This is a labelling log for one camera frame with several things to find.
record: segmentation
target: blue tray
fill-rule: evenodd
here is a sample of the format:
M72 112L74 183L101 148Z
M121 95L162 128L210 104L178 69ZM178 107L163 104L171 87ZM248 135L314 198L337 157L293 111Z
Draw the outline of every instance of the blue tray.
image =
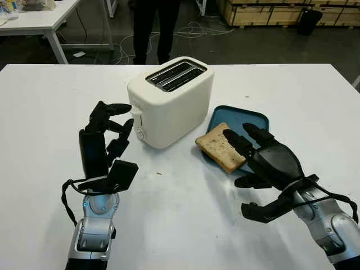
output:
M215 108L206 133L208 133L210 130L212 130L218 124L220 124L222 122L226 122L231 130L235 131L240 136L243 135L256 148L258 148L259 145L243 129L242 124L243 123L251 123L251 124L257 125L259 128L264 128L267 131L269 130L269 119L265 115L260 114L255 111L247 111L247 110L243 110L243 109L238 109L238 108L222 105L222 106L218 106ZM220 167L206 153L202 152L202 155L203 155L204 159L207 160L209 163ZM248 173L253 172L249 168L247 163L245 163L243 166L240 166L236 171L248 172Z

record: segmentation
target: black pants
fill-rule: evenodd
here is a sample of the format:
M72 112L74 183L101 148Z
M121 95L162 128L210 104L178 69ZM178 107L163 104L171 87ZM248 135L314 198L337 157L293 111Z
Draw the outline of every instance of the black pants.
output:
M134 64L144 65L155 11L159 10L160 39L157 47L159 63L169 61L173 32L179 14L180 0L136 0L134 24Z

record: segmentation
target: gray floor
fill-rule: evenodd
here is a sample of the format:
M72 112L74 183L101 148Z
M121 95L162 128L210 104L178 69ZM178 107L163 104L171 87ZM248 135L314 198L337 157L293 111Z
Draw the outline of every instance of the gray floor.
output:
M114 19L110 20L114 41L119 43L132 34L133 12L127 6L127 0L119 0L118 10ZM181 5L176 29L181 29L188 23L196 21L201 24L206 33L221 33L232 30L217 17L214 1L209 1L209 14L206 18L199 17L195 0L184 0ZM105 40L103 35L103 20L99 12L98 0L82 1L78 6L79 14L88 32L87 42ZM159 31L159 22L154 21L154 32ZM68 42L83 42L84 30L76 12L71 14L66 25L59 29L59 38ZM283 63L331 63L349 81L353 82L360 74L360 29L348 28L317 28L312 35L304 37L296 33L295 28L281 27L250 27L234 28L222 35L176 35L172 57L192 56L209 64L283 64ZM46 44L38 37L8 37L0 40L0 69L7 63L50 64L56 59ZM152 50L148 54L148 64L156 64L156 45L158 36L152 38ZM133 54L132 37L122 44L123 50ZM73 58L78 51L66 52L72 64L93 64L98 55L97 64L114 64L120 57L115 51L86 51L85 57Z

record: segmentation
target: bread slice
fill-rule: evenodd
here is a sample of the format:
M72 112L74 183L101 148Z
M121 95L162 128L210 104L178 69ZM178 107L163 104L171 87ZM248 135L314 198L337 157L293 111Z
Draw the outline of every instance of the bread slice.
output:
M228 143L223 134L225 129L229 129L229 126L223 122L208 134L197 138L195 143L203 152L215 160L221 168L228 173L232 173L245 162L245 158Z

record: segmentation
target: toaster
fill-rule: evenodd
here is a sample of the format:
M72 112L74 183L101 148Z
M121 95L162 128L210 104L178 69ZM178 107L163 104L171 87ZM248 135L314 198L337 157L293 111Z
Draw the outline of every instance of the toaster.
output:
M165 148L206 117L214 71L194 58L179 57L128 84L137 137Z

